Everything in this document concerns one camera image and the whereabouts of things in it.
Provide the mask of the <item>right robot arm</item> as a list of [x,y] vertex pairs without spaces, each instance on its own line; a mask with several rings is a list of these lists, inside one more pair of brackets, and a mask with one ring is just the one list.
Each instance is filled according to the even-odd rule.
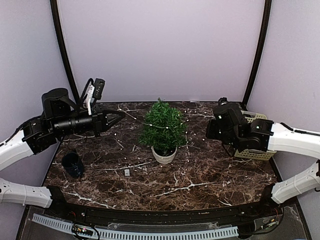
[[306,170],[295,176],[266,186],[255,213],[266,217],[275,205],[320,186],[320,134],[298,129],[281,122],[255,119],[248,122],[240,107],[222,97],[213,108],[214,118],[208,122],[206,137],[219,140],[238,151],[288,152],[317,159]]

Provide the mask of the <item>small green christmas tree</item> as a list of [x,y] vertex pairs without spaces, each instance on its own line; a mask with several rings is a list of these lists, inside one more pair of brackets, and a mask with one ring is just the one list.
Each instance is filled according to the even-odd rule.
[[186,144],[186,131],[182,112],[159,98],[144,116],[139,143],[151,147],[158,163],[169,164]]

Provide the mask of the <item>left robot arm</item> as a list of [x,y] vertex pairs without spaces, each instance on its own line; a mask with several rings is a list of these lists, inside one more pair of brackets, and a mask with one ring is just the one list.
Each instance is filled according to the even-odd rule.
[[[37,155],[73,134],[93,132],[96,137],[125,117],[125,113],[93,106],[86,110],[71,99],[66,88],[55,88],[41,97],[43,112],[22,123],[0,144],[0,168]],[[67,218],[70,206],[63,201],[58,187],[37,187],[0,180],[1,203],[16,203],[51,208],[60,218]]]

